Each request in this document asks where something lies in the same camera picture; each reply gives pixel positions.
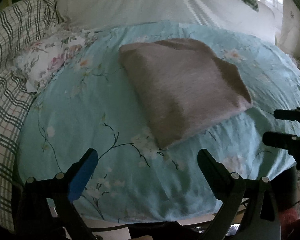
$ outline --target white fabric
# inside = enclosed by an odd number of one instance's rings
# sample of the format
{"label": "white fabric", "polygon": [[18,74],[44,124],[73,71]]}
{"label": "white fabric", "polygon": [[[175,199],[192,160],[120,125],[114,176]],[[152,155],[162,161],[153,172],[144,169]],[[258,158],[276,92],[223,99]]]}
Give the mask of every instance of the white fabric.
{"label": "white fabric", "polygon": [[59,0],[59,14],[72,26],[105,29],[119,25],[170,20],[213,25],[275,43],[274,15],[258,3],[259,12],[241,0]]}

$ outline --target brown blanket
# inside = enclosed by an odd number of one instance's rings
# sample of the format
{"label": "brown blanket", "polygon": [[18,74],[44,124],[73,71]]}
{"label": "brown blanket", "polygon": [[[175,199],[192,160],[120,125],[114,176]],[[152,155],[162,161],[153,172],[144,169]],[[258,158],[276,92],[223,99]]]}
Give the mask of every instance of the brown blanket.
{"label": "brown blanket", "polygon": [[120,61],[162,149],[252,107],[237,67],[200,41],[123,45]]}

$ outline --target mattress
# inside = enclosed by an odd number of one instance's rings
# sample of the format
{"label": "mattress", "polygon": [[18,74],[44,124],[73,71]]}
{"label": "mattress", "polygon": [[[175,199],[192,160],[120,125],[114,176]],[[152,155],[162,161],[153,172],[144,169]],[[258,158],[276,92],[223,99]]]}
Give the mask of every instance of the mattress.
{"label": "mattress", "polygon": [[[65,172],[94,148],[99,163],[74,202],[79,214],[117,223],[175,221],[220,208],[196,162],[202,148],[248,179],[273,179],[295,164],[286,151],[262,143],[268,130],[300,135],[300,124],[272,115],[300,106],[300,71],[278,47],[251,35],[170,21],[97,35],[32,104],[17,155],[23,182]],[[235,64],[254,106],[164,151],[118,55],[123,44],[169,38],[200,40]]]}
{"label": "mattress", "polygon": [[59,15],[71,26],[97,29],[170,20],[254,35],[275,43],[275,19],[258,2],[259,12],[241,0],[59,0]]}

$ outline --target metal screw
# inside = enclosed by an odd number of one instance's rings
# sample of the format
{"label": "metal screw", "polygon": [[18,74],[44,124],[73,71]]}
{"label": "metal screw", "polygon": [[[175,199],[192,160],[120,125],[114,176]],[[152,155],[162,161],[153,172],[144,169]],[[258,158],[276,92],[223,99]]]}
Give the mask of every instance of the metal screw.
{"label": "metal screw", "polygon": [[32,183],[32,182],[34,182],[34,177],[30,177],[27,179],[27,183]]}
{"label": "metal screw", "polygon": [[264,182],[264,183],[268,183],[269,182],[269,179],[267,177],[262,177],[261,180]]}
{"label": "metal screw", "polygon": [[56,179],[63,179],[64,173],[63,172],[59,172],[55,177],[56,177]]}
{"label": "metal screw", "polygon": [[240,178],[239,174],[236,173],[236,172],[231,173],[231,177],[233,177],[234,179],[239,179]]}

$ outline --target plaid blanket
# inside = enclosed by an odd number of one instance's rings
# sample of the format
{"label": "plaid blanket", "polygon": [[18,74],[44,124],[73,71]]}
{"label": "plaid blanket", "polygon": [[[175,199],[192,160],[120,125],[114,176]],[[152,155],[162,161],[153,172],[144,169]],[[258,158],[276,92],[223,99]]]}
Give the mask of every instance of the plaid blanket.
{"label": "plaid blanket", "polygon": [[40,40],[58,23],[57,0],[22,0],[0,12],[0,225],[14,231],[11,213],[13,164],[18,137],[33,96],[6,70],[7,61]]}

